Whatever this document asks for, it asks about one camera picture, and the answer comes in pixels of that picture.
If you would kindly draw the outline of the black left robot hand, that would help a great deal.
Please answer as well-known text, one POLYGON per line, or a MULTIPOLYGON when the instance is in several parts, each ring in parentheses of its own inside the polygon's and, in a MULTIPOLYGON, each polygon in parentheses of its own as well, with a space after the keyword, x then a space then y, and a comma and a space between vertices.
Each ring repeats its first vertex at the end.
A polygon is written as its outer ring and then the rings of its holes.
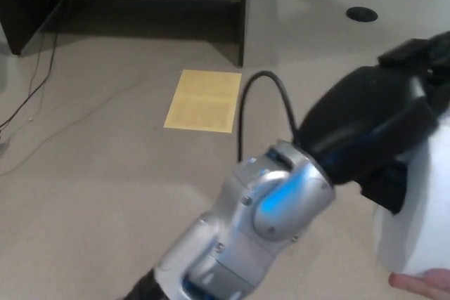
POLYGON ((308 111, 294 138, 333 185, 354 181, 393 214, 406 197, 400 156, 425 141, 449 107, 449 33, 409 39, 350 72, 308 111))

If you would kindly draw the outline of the person's bare hand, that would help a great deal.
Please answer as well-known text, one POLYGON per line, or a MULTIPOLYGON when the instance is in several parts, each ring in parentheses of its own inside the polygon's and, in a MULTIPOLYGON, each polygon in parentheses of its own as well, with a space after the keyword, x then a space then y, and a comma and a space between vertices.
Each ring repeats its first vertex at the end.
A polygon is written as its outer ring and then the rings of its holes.
POLYGON ((395 289, 404 290, 434 300, 449 300, 449 270, 432 269, 422 278, 391 273, 388 283, 395 289))

